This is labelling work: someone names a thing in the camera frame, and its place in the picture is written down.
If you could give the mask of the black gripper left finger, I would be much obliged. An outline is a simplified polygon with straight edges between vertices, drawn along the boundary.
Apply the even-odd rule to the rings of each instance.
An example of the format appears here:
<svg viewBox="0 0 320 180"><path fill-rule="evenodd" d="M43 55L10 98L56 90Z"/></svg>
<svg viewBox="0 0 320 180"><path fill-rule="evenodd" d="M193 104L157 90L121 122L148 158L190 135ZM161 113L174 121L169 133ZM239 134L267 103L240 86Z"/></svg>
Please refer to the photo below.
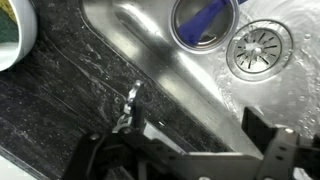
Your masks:
<svg viewBox="0 0 320 180"><path fill-rule="evenodd" d="M133 86L134 97L132 101L132 115L133 115L133 127L140 133L143 133L145 128L144 120L144 107L138 102L138 93L141 87L141 83L135 83Z"/></svg>

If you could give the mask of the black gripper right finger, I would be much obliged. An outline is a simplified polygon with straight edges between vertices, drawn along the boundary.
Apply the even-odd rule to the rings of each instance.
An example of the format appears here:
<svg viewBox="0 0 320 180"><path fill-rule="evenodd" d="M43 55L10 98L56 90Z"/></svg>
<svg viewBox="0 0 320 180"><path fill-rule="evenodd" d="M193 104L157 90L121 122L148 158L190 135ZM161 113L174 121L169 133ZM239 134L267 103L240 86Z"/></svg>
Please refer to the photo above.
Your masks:
<svg viewBox="0 0 320 180"><path fill-rule="evenodd" d="M301 162L311 159L317 161L320 156L318 135L304 138L293 129L272 125L251 107L244 108L241 128L263 155L271 148L273 142L279 141L279 150L288 151L288 147L292 146Z"/></svg>

